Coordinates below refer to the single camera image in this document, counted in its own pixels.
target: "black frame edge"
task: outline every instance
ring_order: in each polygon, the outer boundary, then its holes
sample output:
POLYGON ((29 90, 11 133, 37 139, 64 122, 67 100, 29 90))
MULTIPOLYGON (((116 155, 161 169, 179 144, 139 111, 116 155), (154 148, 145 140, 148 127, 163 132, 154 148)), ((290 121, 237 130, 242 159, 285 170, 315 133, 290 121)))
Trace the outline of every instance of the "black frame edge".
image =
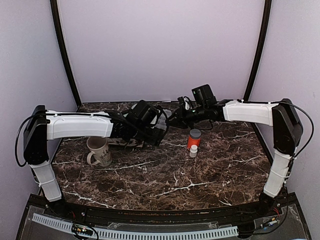
POLYGON ((265 140, 264 140, 264 138, 263 138, 263 136, 262 136, 262 134, 261 134, 261 132, 260 132, 260 130, 258 128, 258 126, 255 123, 251 123, 251 126, 252 126, 252 128, 253 128, 253 130, 255 132, 256 137, 258 138, 258 140, 259 140, 259 142, 261 144, 261 147, 262 147, 266 157, 269 160, 270 165, 272 165, 272 163, 274 162, 274 158, 273 158, 273 156, 272 156, 272 154, 271 154, 271 152, 270 152, 270 150, 269 150, 269 148, 268 148, 268 146, 267 146, 267 144, 266 144, 266 142, 265 142, 265 140))
POLYGON ((68 78, 68 82, 69 82, 75 103, 76 103, 77 107, 80 107, 82 102, 81 102, 80 95, 79 95, 79 92, 77 89, 74 75, 71 70, 69 57, 67 54, 66 44, 65 44, 65 40, 64 40, 64 36, 63 36, 63 32, 62 32, 62 27, 61 27, 61 21, 60 21, 60 16, 59 16, 59 9, 58 9, 57 0, 50 0, 50 4, 51 4, 51 12, 52 12, 52 18, 53 18, 53 23, 54 23, 56 39, 58 40, 58 45, 59 45, 65 73, 68 78))
POLYGON ((271 12, 271 3, 272 0, 265 0, 264 2, 264 10, 263 10, 263 17, 262 17, 262 23, 261 23, 261 29, 259 34, 258 43, 256 46, 255 56, 252 64, 252 69, 250 73, 250 77, 244 92, 243 99, 245 101, 248 101, 252 92, 252 89, 255 84, 262 52, 265 45, 266 35, 267 35, 267 29, 268 29, 268 23, 269 23, 269 17, 271 12))

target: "lavender wall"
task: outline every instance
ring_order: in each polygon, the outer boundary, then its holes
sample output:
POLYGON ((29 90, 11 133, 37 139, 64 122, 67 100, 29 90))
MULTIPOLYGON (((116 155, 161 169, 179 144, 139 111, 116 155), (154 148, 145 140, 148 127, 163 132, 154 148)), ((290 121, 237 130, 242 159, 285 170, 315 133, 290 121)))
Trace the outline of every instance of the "lavender wall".
MULTIPOLYGON (((320 239, 320 2, 274 0, 251 100, 290 98, 305 109, 315 124, 313 141, 295 161, 288 186, 296 192, 312 239, 320 239)), ((303 145, 310 123, 299 114, 304 126, 303 145)), ((272 129, 260 126, 270 148, 272 129)))
MULTIPOLYGON (((61 60, 50 1, 1 1, 0 29, 0 238, 12 240, 29 194, 38 191, 30 168, 19 168, 15 162, 18 127, 36 105, 74 111, 76 104, 61 60)), ((57 144, 51 142, 50 155, 57 144)))
POLYGON ((59 0, 83 102, 243 96, 264 0, 59 0))

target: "black cable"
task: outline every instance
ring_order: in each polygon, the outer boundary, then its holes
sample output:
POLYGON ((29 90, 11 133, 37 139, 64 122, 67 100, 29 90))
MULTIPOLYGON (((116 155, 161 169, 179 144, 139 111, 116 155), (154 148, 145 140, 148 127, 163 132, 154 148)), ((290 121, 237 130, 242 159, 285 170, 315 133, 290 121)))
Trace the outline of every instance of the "black cable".
POLYGON ((169 127, 170 127, 170 125, 169 125, 169 118, 168 118, 168 115, 166 114, 166 112, 164 111, 164 109, 162 108, 162 106, 157 105, 156 108, 159 109, 160 112, 161 112, 161 113, 164 115, 164 117, 165 117, 166 129, 165 129, 165 131, 164 131, 164 133, 163 133, 163 135, 162 135, 162 139, 163 139, 163 138, 165 137, 165 135, 167 134, 167 132, 169 131, 169 127))
POLYGON ((196 128, 196 129, 199 129, 199 130, 202 130, 202 131, 210 131, 210 130, 214 129, 214 124, 213 124, 213 122, 211 121, 211 119, 209 119, 209 123, 210 123, 210 127, 207 127, 207 128, 195 127, 195 128, 196 128))
POLYGON ((190 104, 191 108, 194 108, 194 104, 192 103, 192 101, 190 100, 190 98, 188 96, 184 96, 183 99, 186 98, 188 100, 188 103, 190 104))
POLYGON ((71 220, 71 219, 68 219, 66 217, 63 217, 63 216, 60 216, 59 214, 57 214, 51 207, 49 204, 46 205, 50 210, 51 212, 54 213, 54 215, 56 215, 58 218, 61 218, 61 219, 64 219, 64 220, 67 220, 67 221, 71 221, 72 224, 79 224, 79 225, 83 225, 83 226, 86 226, 88 228, 90 228, 92 231, 94 231, 94 233, 96 234, 96 240, 99 240, 99 234, 97 232, 97 230, 95 230, 92 226, 89 226, 88 224, 85 224, 83 222, 80 222, 80 221, 76 221, 76 220, 71 220))
POLYGON ((265 234, 273 233, 275 230, 280 228, 282 226, 282 224, 284 224, 284 222, 287 218, 287 215, 288 215, 288 211, 289 211, 289 193, 288 193, 287 187, 285 187, 285 191, 286 191, 286 211, 285 211, 285 215, 284 215, 283 220, 279 223, 278 226, 276 226, 274 229, 272 229, 271 231, 268 231, 268 232, 254 232, 256 230, 262 229, 262 227, 259 226, 251 231, 239 231, 239 235, 265 235, 265 234))

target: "brown marble surface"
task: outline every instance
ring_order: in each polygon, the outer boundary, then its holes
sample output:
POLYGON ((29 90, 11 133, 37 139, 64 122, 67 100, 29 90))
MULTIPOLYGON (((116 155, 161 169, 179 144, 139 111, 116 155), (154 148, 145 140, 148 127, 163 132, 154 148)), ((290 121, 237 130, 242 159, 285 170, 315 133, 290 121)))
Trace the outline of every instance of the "brown marble surface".
MULTIPOLYGON (((87 103, 79 111, 122 111, 132 105, 87 103)), ((213 125, 202 131, 196 158, 189 157, 186 147, 189 130, 171 127, 159 147, 111 146, 113 160, 107 168, 87 164, 86 137, 64 139, 53 170, 68 202, 95 207, 194 210, 257 201, 270 164, 253 129, 245 122, 213 125)))

